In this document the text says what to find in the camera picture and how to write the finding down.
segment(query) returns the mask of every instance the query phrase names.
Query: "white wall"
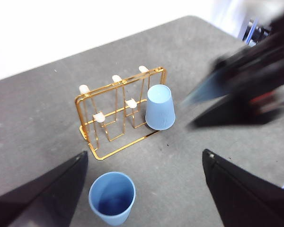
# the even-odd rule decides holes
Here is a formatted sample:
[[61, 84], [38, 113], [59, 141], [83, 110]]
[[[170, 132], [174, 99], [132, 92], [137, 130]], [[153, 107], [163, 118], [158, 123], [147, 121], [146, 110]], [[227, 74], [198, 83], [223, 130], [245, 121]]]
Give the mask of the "white wall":
[[0, 79], [186, 15], [222, 27], [230, 2], [0, 0]]

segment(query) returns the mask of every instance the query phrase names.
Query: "gray tabletop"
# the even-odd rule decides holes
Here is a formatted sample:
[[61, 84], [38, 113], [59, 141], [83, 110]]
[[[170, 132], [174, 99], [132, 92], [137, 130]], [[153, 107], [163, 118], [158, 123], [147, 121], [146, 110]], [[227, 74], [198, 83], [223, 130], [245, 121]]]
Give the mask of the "gray tabletop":
[[108, 171], [126, 173], [136, 186], [136, 201], [123, 226], [222, 226], [205, 183], [202, 151], [211, 149], [283, 185], [284, 115], [264, 126], [189, 130], [186, 125], [215, 101], [187, 109], [178, 104], [216, 57], [243, 45], [199, 18], [183, 17], [0, 80], [0, 195], [89, 150], [78, 131], [74, 105], [80, 84], [97, 88], [110, 83], [111, 75], [136, 74], [141, 64], [150, 69], [163, 66], [173, 94], [175, 124], [104, 161], [89, 152], [71, 226], [107, 226], [90, 210], [87, 196], [92, 182]]

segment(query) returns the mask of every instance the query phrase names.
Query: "plastic cup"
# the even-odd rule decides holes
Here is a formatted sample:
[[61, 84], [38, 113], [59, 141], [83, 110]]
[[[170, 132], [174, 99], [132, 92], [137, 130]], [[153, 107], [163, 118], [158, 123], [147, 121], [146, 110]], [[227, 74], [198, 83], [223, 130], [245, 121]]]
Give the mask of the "plastic cup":
[[170, 128], [176, 119], [169, 87], [163, 84], [152, 86], [147, 92], [145, 121], [152, 129]]
[[135, 186], [127, 175], [109, 172], [98, 177], [90, 187], [89, 205], [107, 224], [118, 226], [126, 221], [135, 197]]

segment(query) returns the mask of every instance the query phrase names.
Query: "gold wire rack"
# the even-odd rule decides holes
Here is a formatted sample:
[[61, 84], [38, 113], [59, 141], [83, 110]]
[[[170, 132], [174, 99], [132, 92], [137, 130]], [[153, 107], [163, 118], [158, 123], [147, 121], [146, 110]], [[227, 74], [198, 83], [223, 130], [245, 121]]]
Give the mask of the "gold wire rack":
[[[112, 156], [113, 154], [157, 133], [158, 131], [151, 131], [148, 134], [142, 134], [137, 138], [130, 138], [130, 142], [125, 143], [124, 145], [114, 149], [110, 152], [105, 152], [104, 155], [98, 155], [100, 150], [100, 134], [102, 133], [103, 137], [106, 137], [106, 140], [109, 142], [115, 141], [118, 138], [125, 135], [126, 126], [128, 125], [127, 118], [131, 117], [130, 125], [133, 129], [138, 130], [142, 128], [141, 126], [147, 127], [145, 119], [143, 119], [142, 123], [137, 123], [135, 119], [135, 115], [139, 112], [142, 112], [141, 105], [146, 103], [148, 89], [151, 85], [151, 77], [154, 75], [160, 76], [159, 83], [165, 84], [167, 72], [163, 67], [157, 67], [154, 69], [147, 69], [145, 66], [140, 66], [139, 70], [141, 73], [128, 77], [126, 79], [121, 79], [118, 75], [114, 75], [112, 77], [113, 83], [108, 84], [103, 87], [99, 87], [94, 90], [89, 90], [86, 85], [80, 86], [81, 95], [77, 96], [75, 99], [75, 104], [77, 107], [79, 119], [81, 121], [81, 126], [79, 130], [83, 136], [83, 138], [87, 141], [88, 146], [93, 153], [94, 157], [97, 160], [104, 160], [105, 158]], [[137, 88], [137, 83], [141, 81], [140, 89]], [[127, 88], [129, 86], [134, 86], [134, 91], [139, 92], [138, 100], [135, 101], [133, 98], [126, 100]], [[115, 96], [115, 103], [108, 105], [108, 111], [104, 112], [101, 108], [97, 107], [95, 99], [101, 97], [104, 94], [112, 93]], [[122, 118], [119, 119], [117, 117], [118, 114], [122, 115]], [[114, 124], [121, 124], [122, 130], [115, 136], [111, 136], [109, 132], [109, 128]]]

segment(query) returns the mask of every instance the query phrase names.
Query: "white peg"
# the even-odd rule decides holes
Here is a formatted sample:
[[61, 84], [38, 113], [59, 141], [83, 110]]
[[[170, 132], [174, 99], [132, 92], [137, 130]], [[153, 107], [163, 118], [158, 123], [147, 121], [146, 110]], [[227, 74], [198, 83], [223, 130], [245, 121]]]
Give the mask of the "white peg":
[[130, 100], [125, 101], [129, 108], [134, 109], [137, 107], [137, 102], [132, 98]]
[[105, 116], [102, 112], [99, 112], [97, 114], [93, 115], [93, 118], [96, 120], [96, 122], [98, 123], [102, 123], [105, 121]]
[[139, 71], [140, 71], [140, 72], [148, 72], [149, 69], [146, 68], [144, 65], [140, 65], [140, 66], [139, 66]]
[[79, 86], [79, 91], [82, 94], [85, 94], [85, 93], [88, 93], [90, 90], [89, 90], [89, 87], [85, 84], [82, 84]]
[[112, 79], [114, 83], [122, 81], [121, 77], [118, 75], [113, 75]]

